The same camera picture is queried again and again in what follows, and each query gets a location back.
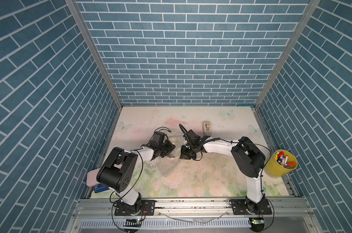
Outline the clear bubble wrap sheet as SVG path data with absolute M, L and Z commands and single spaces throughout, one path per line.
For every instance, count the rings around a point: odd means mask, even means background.
M 162 177 L 168 177 L 178 167 L 181 159 L 181 147 L 185 139 L 182 136 L 171 136 L 170 142 L 175 146 L 171 153 L 165 157 L 157 157 L 153 161 L 154 168 Z

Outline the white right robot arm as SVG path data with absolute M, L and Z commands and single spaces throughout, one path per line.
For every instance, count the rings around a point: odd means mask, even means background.
M 238 141 L 198 136 L 190 130 L 183 133 L 186 144 L 181 147 L 180 159 L 197 160 L 197 154 L 218 153 L 234 158 L 239 170 L 247 178 L 247 202 L 259 204 L 263 198 L 261 173 L 265 164 L 265 155 L 247 137 Z

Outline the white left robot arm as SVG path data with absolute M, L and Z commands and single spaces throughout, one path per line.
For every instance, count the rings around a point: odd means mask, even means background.
M 130 184 L 136 165 L 143 166 L 144 162 L 165 157 L 174 148 L 175 145 L 162 130 L 155 131 L 148 143 L 140 149 L 127 151 L 115 147 L 99 169 L 96 180 L 114 190 L 121 203 L 134 207 L 141 201 L 140 193 Z

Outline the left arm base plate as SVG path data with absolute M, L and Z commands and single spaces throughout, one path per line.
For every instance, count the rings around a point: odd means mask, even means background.
M 126 204 L 122 201 L 114 203 L 115 216 L 153 216 L 155 211 L 155 200 L 137 200 L 134 205 Z

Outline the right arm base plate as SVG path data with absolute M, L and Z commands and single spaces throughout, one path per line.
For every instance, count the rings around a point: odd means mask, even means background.
M 259 203 L 250 199 L 231 199 L 228 201 L 234 215 L 271 215 L 272 209 L 269 201 L 262 198 Z

